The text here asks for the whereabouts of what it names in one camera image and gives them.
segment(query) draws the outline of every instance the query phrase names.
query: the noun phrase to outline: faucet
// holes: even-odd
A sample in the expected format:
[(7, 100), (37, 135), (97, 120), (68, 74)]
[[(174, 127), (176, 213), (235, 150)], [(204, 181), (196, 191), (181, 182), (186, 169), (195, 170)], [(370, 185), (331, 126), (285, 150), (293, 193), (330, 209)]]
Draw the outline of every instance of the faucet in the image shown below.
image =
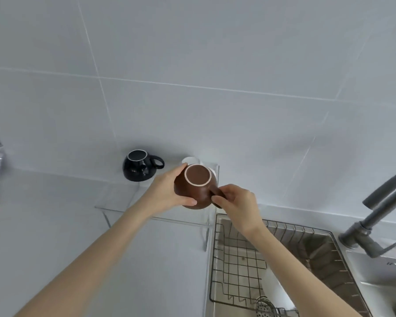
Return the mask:
[(341, 233), (339, 240), (348, 248), (361, 246), (371, 258), (379, 257), (396, 247), (394, 243), (383, 249), (370, 237), (374, 225), (396, 208), (396, 175), (377, 188), (362, 203), (370, 208), (372, 213)]

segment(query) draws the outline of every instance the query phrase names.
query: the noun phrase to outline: right hand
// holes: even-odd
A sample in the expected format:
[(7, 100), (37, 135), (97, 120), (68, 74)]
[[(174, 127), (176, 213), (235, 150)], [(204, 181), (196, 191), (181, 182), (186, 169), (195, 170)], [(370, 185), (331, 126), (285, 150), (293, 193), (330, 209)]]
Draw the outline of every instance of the right hand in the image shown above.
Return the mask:
[(259, 229), (266, 229), (261, 218), (255, 195), (236, 185), (219, 187), (226, 198), (213, 196), (211, 200), (218, 204), (232, 220), (233, 226), (247, 239)]

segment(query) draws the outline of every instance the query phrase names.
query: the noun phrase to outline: kitchen sink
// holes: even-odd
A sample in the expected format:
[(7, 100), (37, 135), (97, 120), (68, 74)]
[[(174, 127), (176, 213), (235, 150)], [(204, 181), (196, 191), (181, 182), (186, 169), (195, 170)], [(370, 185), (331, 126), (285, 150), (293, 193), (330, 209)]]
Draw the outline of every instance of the kitchen sink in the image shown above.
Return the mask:
[(370, 258), (354, 251), (346, 251), (346, 256), (375, 315), (396, 316), (396, 258)]
[[(372, 316), (331, 232), (269, 220), (264, 224), (327, 287), (363, 317)], [(267, 303), (261, 285), (266, 262), (223, 214), (216, 217), (210, 265), (213, 305), (206, 317), (299, 316), (296, 310)]]

